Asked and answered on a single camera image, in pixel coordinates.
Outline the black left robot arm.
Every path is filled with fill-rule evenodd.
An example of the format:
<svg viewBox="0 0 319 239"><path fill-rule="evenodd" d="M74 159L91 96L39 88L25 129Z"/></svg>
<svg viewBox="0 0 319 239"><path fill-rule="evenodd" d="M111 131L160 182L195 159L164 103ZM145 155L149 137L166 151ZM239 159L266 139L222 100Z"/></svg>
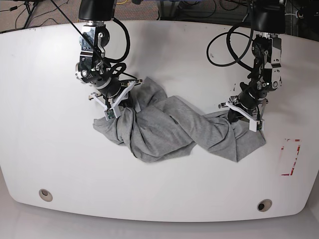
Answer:
<svg viewBox="0 0 319 239"><path fill-rule="evenodd" d="M250 69L248 84L240 83L241 93L222 103L228 107L228 120L236 122L246 118L249 129L264 129L262 118L267 104L266 96L275 91L281 82L282 40L285 32L284 0L253 0L250 2L251 29L257 34L251 40L254 65Z"/></svg>

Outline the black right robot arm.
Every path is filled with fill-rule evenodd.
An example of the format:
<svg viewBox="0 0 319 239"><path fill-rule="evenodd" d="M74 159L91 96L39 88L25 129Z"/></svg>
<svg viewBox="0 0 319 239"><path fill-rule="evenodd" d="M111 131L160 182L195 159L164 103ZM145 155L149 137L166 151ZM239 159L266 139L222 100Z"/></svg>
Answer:
<svg viewBox="0 0 319 239"><path fill-rule="evenodd" d="M121 108L132 107L130 91L141 80L125 72L131 42L127 28L114 18L115 0L83 0L78 18L86 21L80 33L80 59L75 75L83 84L92 85L96 91L89 99L95 100L103 109L107 120L118 118ZM110 41L107 21L113 21L124 31L126 49L122 57L111 59L105 56L105 47Z"/></svg>

